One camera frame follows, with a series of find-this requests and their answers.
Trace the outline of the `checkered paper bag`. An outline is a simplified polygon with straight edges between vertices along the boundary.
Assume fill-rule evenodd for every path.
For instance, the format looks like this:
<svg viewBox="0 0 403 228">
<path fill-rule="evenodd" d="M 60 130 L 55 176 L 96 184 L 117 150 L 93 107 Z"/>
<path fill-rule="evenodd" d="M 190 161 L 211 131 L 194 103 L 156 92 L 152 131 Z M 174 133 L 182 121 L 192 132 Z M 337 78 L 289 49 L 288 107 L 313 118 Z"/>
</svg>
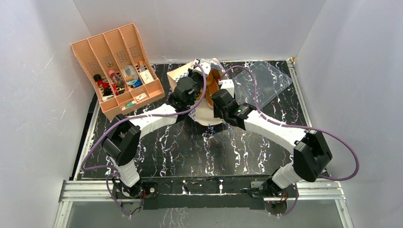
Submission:
<svg viewBox="0 0 403 228">
<path fill-rule="evenodd" d="M 216 69 L 219 71 L 221 76 L 220 81 L 223 79 L 229 79 L 228 76 L 224 74 L 225 69 L 218 61 L 218 59 L 207 58 L 207 60 L 211 61 L 211 70 Z M 173 91 L 173 89 L 176 87 L 179 78 L 184 76 L 188 72 L 188 70 L 193 67 L 194 67 L 194 61 L 191 61 L 167 73 L 171 91 Z M 208 106 L 205 97 L 193 111 L 188 113 L 188 116 L 203 126 L 218 125 L 223 123 L 223 121 L 220 118 L 214 118 L 213 108 L 211 109 Z"/>
</svg>

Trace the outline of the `clear plastic tray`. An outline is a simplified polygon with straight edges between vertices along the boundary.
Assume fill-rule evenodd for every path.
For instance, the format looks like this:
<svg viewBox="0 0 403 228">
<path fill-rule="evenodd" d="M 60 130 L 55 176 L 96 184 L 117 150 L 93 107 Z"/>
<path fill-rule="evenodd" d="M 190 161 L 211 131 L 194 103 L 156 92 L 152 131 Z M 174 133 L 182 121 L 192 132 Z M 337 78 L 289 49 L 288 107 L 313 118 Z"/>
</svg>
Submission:
<svg viewBox="0 0 403 228">
<path fill-rule="evenodd" d="M 257 61 L 248 64 L 247 68 L 255 77 L 257 95 L 255 95 L 250 74 L 246 70 L 242 70 L 233 78 L 235 98 L 238 104 L 248 103 L 254 106 L 254 98 L 257 98 L 259 108 L 262 110 L 265 105 L 292 84 L 292 79 L 287 74 L 268 61 Z"/>
</svg>

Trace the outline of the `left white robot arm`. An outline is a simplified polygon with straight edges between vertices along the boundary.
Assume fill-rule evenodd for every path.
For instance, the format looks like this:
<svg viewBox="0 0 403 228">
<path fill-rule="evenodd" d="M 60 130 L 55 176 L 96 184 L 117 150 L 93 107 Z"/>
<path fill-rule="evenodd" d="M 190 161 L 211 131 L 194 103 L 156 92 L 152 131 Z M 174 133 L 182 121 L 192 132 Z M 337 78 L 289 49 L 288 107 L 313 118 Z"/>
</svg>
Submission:
<svg viewBox="0 0 403 228">
<path fill-rule="evenodd" d="M 141 115 L 116 118 L 100 142 L 115 168 L 112 175 L 120 181 L 117 189 L 131 198 L 141 194 L 141 178 L 134 162 L 140 139 L 159 128 L 182 121 L 193 111 L 200 103 L 197 97 L 205 93 L 207 76 L 204 72 L 191 70 L 179 79 L 166 104 Z"/>
</svg>

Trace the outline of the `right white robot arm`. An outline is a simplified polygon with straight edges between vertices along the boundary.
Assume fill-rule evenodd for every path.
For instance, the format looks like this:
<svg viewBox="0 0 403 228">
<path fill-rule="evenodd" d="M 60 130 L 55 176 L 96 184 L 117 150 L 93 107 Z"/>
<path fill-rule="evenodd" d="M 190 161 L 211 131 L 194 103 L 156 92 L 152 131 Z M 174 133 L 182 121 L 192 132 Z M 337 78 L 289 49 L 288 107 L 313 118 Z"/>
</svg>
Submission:
<svg viewBox="0 0 403 228">
<path fill-rule="evenodd" d="M 230 93 L 220 89 L 211 97 L 214 115 L 231 126 L 257 133 L 286 149 L 292 162 L 278 168 L 259 186 L 242 189 L 254 196 L 281 196 L 289 185 L 299 181 L 315 182 L 333 155 L 321 132 L 287 128 L 248 104 L 238 104 Z"/>
</svg>

